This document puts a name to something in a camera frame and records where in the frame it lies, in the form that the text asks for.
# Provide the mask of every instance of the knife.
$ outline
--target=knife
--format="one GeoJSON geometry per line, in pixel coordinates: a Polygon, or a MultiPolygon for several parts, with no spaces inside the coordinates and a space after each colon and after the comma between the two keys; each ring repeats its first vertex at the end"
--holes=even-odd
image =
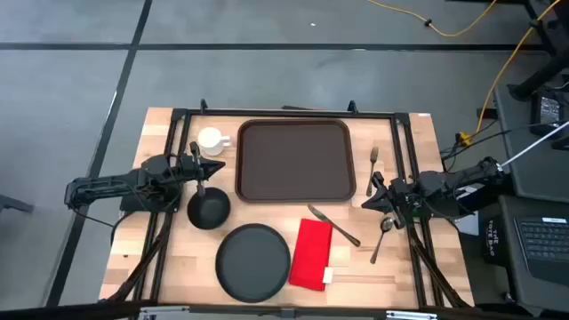
{"type": "Polygon", "coordinates": [[[355,246],[360,246],[360,242],[359,240],[355,239],[351,234],[349,234],[348,232],[342,230],[340,227],[336,226],[335,223],[333,223],[330,219],[328,219],[328,217],[326,217],[323,213],[321,213],[317,208],[315,208],[312,204],[309,204],[309,210],[310,212],[312,212],[312,214],[314,214],[319,220],[321,220],[322,222],[327,222],[330,223],[332,225],[333,228],[335,228],[336,230],[338,230],[343,236],[346,237],[346,239],[348,239],[353,245],[355,246]]]}

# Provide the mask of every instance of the laptop keyboard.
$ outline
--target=laptop keyboard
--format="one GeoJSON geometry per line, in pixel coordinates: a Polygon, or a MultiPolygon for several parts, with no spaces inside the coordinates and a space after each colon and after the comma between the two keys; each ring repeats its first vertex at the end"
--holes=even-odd
{"type": "Polygon", "coordinates": [[[517,219],[517,229],[527,259],[569,261],[569,224],[565,220],[517,219]]]}

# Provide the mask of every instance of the white cup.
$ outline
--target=white cup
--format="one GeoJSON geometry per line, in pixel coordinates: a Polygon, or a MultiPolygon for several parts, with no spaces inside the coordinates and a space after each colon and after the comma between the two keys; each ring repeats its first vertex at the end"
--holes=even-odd
{"type": "Polygon", "coordinates": [[[223,148],[231,146],[229,136],[222,136],[221,131],[213,127],[204,128],[199,132],[197,144],[208,156],[217,156],[223,148]]]}

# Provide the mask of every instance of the white sticker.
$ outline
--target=white sticker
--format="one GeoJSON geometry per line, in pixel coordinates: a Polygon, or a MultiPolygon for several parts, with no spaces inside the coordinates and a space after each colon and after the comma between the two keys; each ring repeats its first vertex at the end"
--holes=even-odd
{"type": "Polygon", "coordinates": [[[333,268],[326,267],[324,269],[324,279],[322,279],[322,282],[325,284],[331,284],[332,283],[332,274],[333,274],[333,268]]]}
{"type": "Polygon", "coordinates": [[[559,218],[541,218],[541,219],[543,220],[543,222],[567,223],[567,220],[559,218]]]}

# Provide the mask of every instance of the silver spoon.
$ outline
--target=silver spoon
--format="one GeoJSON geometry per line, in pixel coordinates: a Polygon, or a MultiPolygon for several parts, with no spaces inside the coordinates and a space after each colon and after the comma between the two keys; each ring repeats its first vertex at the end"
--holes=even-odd
{"type": "Polygon", "coordinates": [[[373,251],[372,258],[370,259],[370,262],[372,264],[375,264],[375,261],[377,260],[377,253],[380,251],[380,245],[381,245],[381,240],[383,239],[383,235],[385,235],[386,232],[390,231],[393,228],[393,218],[391,217],[383,218],[380,227],[381,227],[380,241],[378,241],[377,246],[373,251]]]}

